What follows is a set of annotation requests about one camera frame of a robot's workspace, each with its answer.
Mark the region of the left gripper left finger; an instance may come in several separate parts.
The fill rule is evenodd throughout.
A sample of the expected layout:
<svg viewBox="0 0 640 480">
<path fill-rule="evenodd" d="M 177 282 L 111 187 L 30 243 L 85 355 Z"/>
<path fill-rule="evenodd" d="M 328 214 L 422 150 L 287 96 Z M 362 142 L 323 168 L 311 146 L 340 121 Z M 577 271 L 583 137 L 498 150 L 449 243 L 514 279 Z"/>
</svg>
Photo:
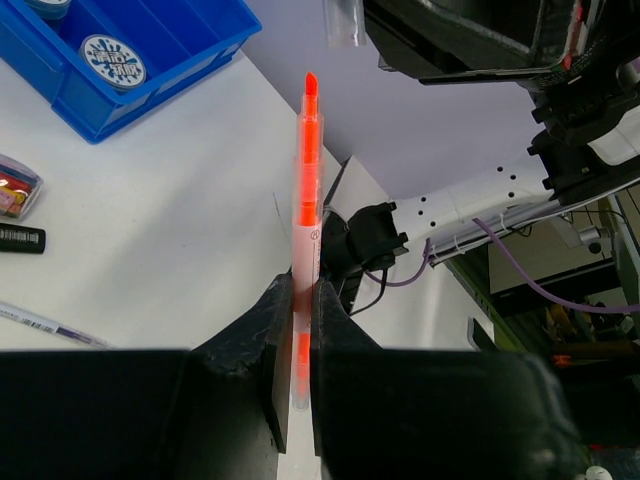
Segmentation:
<svg viewBox="0 0 640 480">
<path fill-rule="evenodd" d="M 193 350 L 1 356 L 5 479 L 273 479 L 286 450 L 292 279 Z"/>
</svg>

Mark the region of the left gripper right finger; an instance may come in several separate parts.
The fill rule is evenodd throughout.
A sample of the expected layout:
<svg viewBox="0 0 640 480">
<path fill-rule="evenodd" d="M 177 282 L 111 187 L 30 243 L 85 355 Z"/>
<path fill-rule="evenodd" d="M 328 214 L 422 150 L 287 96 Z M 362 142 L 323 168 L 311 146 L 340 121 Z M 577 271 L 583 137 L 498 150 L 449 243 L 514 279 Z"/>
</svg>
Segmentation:
<svg viewBox="0 0 640 480">
<path fill-rule="evenodd" d="M 561 385 L 529 354 L 378 345 L 320 281 L 311 409 L 326 479 L 574 479 L 581 438 Z"/>
</svg>

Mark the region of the clear pen cap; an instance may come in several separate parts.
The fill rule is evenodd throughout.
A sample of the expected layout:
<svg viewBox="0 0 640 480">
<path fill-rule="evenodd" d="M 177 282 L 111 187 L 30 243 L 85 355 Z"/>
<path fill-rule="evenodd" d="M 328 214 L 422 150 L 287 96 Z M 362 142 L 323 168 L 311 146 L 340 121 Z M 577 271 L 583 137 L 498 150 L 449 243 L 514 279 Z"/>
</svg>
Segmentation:
<svg viewBox="0 0 640 480">
<path fill-rule="evenodd" d="M 330 48 L 360 47 L 366 44 L 364 2 L 324 0 L 327 44 Z"/>
</svg>

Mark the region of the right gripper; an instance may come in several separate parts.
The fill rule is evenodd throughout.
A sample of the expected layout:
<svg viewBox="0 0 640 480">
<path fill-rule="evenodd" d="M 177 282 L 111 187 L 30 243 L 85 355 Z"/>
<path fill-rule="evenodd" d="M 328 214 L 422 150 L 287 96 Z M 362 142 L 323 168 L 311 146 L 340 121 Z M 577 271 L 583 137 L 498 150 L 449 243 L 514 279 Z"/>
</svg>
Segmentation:
<svg viewBox="0 0 640 480">
<path fill-rule="evenodd" d="M 364 15 L 386 66 L 426 85 L 639 87 L 636 1 L 367 1 Z"/>
</svg>

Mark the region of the orange clear pen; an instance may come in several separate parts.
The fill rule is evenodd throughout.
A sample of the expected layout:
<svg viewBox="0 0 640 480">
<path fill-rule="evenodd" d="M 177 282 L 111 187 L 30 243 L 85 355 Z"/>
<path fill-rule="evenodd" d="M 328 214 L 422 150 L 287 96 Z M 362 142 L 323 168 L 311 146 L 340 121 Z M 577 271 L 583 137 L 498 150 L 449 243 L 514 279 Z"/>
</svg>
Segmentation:
<svg viewBox="0 0 640 480">
<path fill-rule="evenodd" d="M 313 289 L 320 274 L 324 178 L 324 118 L 320 113 L 318 79 L 312 72 L 305 77 L 297 127 L 292 212 L 294 353 L 291 394 L 294 407 L 305 410 L 310 404 L 311 310 Z"/>
</svg>

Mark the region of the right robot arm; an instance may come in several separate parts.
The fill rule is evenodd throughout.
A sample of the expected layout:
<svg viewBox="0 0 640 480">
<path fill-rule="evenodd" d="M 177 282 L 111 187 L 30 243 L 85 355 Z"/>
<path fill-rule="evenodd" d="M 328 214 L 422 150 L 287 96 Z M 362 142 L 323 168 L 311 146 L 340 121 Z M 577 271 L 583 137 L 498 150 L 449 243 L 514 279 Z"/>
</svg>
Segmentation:
<svg viewBox="0 0 640 480">
<path fill-rule="evenodd" d="M 358 210 L 322 242 L 334 280 L 390 268 L 413 241 L 441 261 L 639 178 L 635 1 L 367 1 L 383 68 L 423 85 L 513 82 L 541 131 L 512 164 L 408 200 Z"/>
</svg>

